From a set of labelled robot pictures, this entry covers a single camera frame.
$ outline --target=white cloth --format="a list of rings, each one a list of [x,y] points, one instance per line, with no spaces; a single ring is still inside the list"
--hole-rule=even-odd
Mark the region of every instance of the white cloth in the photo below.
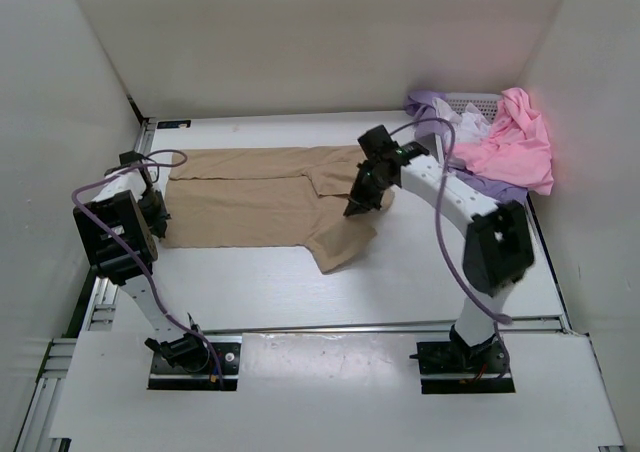
[[[436,109],[436,115],[447,119],[453,125],[456,131],[457,144],[464,142],[479,143],[489,136],[491,124],[489,124],[489,121],[482,115],[482,112],[471,102],[467,104],[462,115],[454,112],[448,103],[437,97],[433,99],[433,105]],[[450,135],[449,130],[445,128],[443,140],[447,148],[451,140]]]

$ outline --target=white basket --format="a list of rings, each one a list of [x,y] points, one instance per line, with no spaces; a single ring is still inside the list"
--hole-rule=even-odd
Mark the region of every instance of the white basket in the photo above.
[[[498,113],[498,101],[502,99],[501,95],[496,94],[464,94],[452,93],[446,94],[446,101],[458,114],[464,112],[464,108],[469,102],[478,107],[489,122],[493,122]]]

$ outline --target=black bracket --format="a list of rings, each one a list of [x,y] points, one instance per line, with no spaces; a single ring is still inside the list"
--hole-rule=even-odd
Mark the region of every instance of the black bracket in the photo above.
[[[144,341],[144,345],[160,354],[171,367],[181,366],[185,371],[197,373],[207,369],[209,364],[209,350],[199,338],[190,333],[185,333],[173,342],[158,343],[149,338]]]
[[[145,159],[146,157],[139,152],[133,150],[124,152],[120,154],[120,167],[108,170],[107,174],[142,163]],[[140,169],[139,173],[144,180],[146,188],[142,193],[142,197],[138,200],[138,207],[151,233],[163,239],[167,232],[167,220],[169,220],[171,216],[167,212],[162,193],[153,189],[153,181],[151,180],[149,169]]]
[[[191,127],[191,119],[186,120],[168,120],[158,122],[156,129],[188,129]]]
[[[429,151],[418,142],[400,146],[383,125],[368,130],[358,138],[366,160],[358,164],[358,175],[349,193],[344,215],[380,210],[382,194],[392,185],[402,186],[400,169]]]
[[[418,342],[422,394],[513,393],[510,376],[497,378],[505,367],[505,354],[498,341],[482,344],[472,355],[453,341]]]
[[[240,342],[212,342],[220,360],[224,392],[234,392],[238,388],[240,372]],[[149,371],[147,388],[151,390],[209,390],[219,391],[220,381],[217,370],[210,366],[201,371],[185,370],[180,365],[171,366],[159,352],[154,353]]]
[[[465,235],[462,269],[476,290],[493,297],[504,284],[522,279],[533,261],[523,205],[509,202],[487,215],[472,217]]]
[[[85,206],[112,229],[121,227],[120,237],[138,254],[147,269],[152,270],[158,251],[130,190],[119,192],[101,202],[89,202]],[[73,209],[73,216],[89,265],[98,277],[107,277],[116,285],[124,285],[127,280],[141,274],[133,258],[78,207]]]

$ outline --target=white table surface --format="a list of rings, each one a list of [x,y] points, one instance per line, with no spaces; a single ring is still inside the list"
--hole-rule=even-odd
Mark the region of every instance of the white table surface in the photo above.
[[[249,334],[237,392],[171,392],[146,390],[146,324],[131,325],[80,335],[51,427],[52,437],[71,438],[71,452],[595,452],[621,444],[585,337],[507,333],[515,393],[426,396],[409,359],[412,335]]]
[[[373,126],[391,130],[409,119],[394,111],[194,120],[190,128],[157,130],[152,150],[353,145]],[[412,131],[396,138],[407,142]],[[167,175],[164,169],[162,190]],[[451,255],[461,266],[462,236],[448,221],[443,225]],[[396,189],[393,206],[375,227],[378,236],[364,253],[328,275],[303,247],[160,246],[154,277],[174,310],[191,312],[205,330],[455,320],[464,295],[438,249],[433,208]],[[509,297],[505,312],[560,316],[562,305],[537,242],[534,252],[535,265]]]

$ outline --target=laundry basket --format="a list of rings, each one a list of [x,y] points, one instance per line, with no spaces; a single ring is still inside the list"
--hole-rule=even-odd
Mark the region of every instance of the laundry basket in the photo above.
[[[445,94],[446,102],[451,106],[454,112],[462,114],[465,107],[469,102],[475,105],[482,115],[492,123],[498,113],[498,101],[502,99],[501,95],[497,94],[473,94],[463,92],[452,92]],[[442,138],[436,134],[435,136],[437,158],[442,163],[444,153],[442,150]]]

